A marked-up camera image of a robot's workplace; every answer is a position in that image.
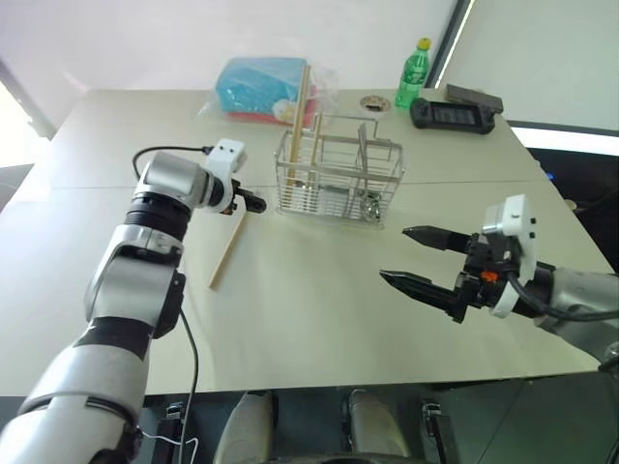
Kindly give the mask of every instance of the white wall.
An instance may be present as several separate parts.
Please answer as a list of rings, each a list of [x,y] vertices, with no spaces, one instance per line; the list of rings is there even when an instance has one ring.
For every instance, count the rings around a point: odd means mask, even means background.
[[[393,88],[454,0],[2,0],[0,60],[52,124],[93,88],[208,89],[235,55],[305,56]]]
[[[619,1],[476,0],[441,81],[508,119],[619,130]]]

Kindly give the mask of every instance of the silver robot arm segment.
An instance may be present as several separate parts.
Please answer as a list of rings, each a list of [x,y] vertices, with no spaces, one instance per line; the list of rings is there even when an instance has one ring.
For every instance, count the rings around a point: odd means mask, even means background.
[[[86,298],[86,332],[62,351],[0,437],[3,464],[116,464],[134,458],[150,342],[178,320],[177,267],[195,208],[231,214],[266,204],[232,180],[241,142],[221,140],[209,169],[159,152],[144,170],[125,223],[114,231]]]

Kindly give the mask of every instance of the robotic arm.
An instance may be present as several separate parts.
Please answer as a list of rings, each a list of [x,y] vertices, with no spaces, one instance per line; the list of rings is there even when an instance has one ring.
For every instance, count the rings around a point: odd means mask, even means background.
[[[481,234],[464,235],[432,226],[404,235],[437,249],[466,255],[455,288],[433,285],[420,275],[381,271],[387,282],[414,300],[444,310],[461,323],[467,307],[488,306],[490,314],[515,312],[541,329],[600,361],[600,370],[619,372],[619,278],[617,275],[556,269],[537,261],[536,219],[524,195],[486,211]]]
[[[232,214],[266,203],[231,178],[244,145],[221,140],[209,170],[165,152],[141,176],[87,290],[86,332],[60,353],[0,438],[0,462],[119,464],[134,458],[151,339],[178,320],[185,276],[177,271],[195,208]]]

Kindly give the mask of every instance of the black cable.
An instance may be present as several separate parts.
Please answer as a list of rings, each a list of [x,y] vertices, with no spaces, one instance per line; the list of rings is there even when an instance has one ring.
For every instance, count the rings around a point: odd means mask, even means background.
[[[187,322],[187,317],[185,316],[185,312],[181,309],[181,319],[183,320],[183,325],[185,326],[185,332],[187,332],[187,337],[190,340],[190,345],[192,346],[193,351],[193,381],[192,381],[192,389],[190,390],[190,395],[187,399],[187,407],[185,408],[185,415],[183,418],[183,429],[181,431],[181,440],[178,451],[178,464],[183,464],[183,453],[185,451],[185,433],[187,432],[187,422],[190,415],[190,409],[192,407],[193,396],[195,395],[195,388],[197,387],[197,375],[198,375],[198,356],[197,356],[197,348],[195,347],[195,340],[193,339],[192,330],[190,329],[190,324]]]
[[[161,147],[148,147],[143,150],[140,150],[135,155],[133,155],[132,165],[133,165],[133,173],[135,174],[135,178],[139,181],[140,173],[137,169],[137,160],[140,157],[148,152],[157,152],[158,150],[180,150],[183,152],[202,152],[205,155],[211,153],[213,147],[175,147],[175,146],[161,146]]]
[[[518,281],[516,273],[508,272],[506,273],[506,277],[507,280],[514,287],[514,290],[516,290],[516,293],[518,293],[520,299],[541,314],[552,316],[562,321],[573,322],[604,321],[606,319],[619,318],[619,311],[586,312],[573,314],[570,312],[562,311],[560,309],[555,309],[554,307],[551,307],[550,305],[542,302],[541,300],[538,300],[536,297],[527,292],[526,289],[522,286],[522,284]],[[577,306],[587,307],[584,304],[578,304]]]

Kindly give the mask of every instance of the table surface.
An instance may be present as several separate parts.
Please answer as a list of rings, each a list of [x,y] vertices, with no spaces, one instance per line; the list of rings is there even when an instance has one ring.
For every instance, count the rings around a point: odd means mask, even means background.
[[[368,94],[393,98],[393,91],[339,93],[337,114],[361,115],[359,100]],[[127,168],[133,153],[154,145],[203,146],[222,138],[243,140],[248,161],[239,180],[248,186],[276,184],[273,163],[283,126],[231,122],[217,110],[202,111],[204,91],[94,91],[75,107],[51,144],[45,168],[54,188],[133,187]],[[431,100],[437,91],[425,90]],[[519,143],[501,116],[485,136],[449,130],[418,130],[408,111],[392,109],[378,124],[380,137],[403,147],[405,184],[435,182],[537,181],[544,172]],[[356,126],[324,133],[356,137]],[[196,154],[195,160],[201,160]]]
[[[366,93],[342,97],[353,101]],[[472,381],[597,367],[529,320],[497,319],[470,308],[459,325],[378,275],[380,269],[405,270],[451,288],[463,257],[420,246],[401,228],[479,231],[488,205],[518,193],[529,196],[539,219],[540,260],[610,270],[502,119],[489,136],[473,136],[410,126],[404,131],[399,115],[384,118],[383,133],[407,147],[409,169],[385,228],[375,230],[276,212],[273,158],[252,157],[262,157],[255,147],[266,151],[282,128],[214,118],[188,123],[203,98],[199,92],[90,94],[60,129],[49,159],[33,168],[0,215],[0,369],[11,373],[0,395],[28,393],[55,354],[85,329],[84,290],[133,193],[127,153],[163,142],[208,143],[232,133],[248,143],[243,174],[250,184],[265,186],[259,192],[270,207],[248,216],[216,290],[207,283],[240,215],[193,215],[182,268],[188,276],[185,310],[200,354],[200,392]],[[181,113],[185,119],[179,120]],[[142,121],[135,132],[126,127],[142,117],[158,122],[149,128]],[[217,124],[228,132],[199,140],[200,128]],[[436,153],[424,151],[430,146]],[[445,167],[449,159],[460,166],[465,157],[466,167]],[[191,376],[191,351],[179,324],[152,345],[147,392],[186,392]]]

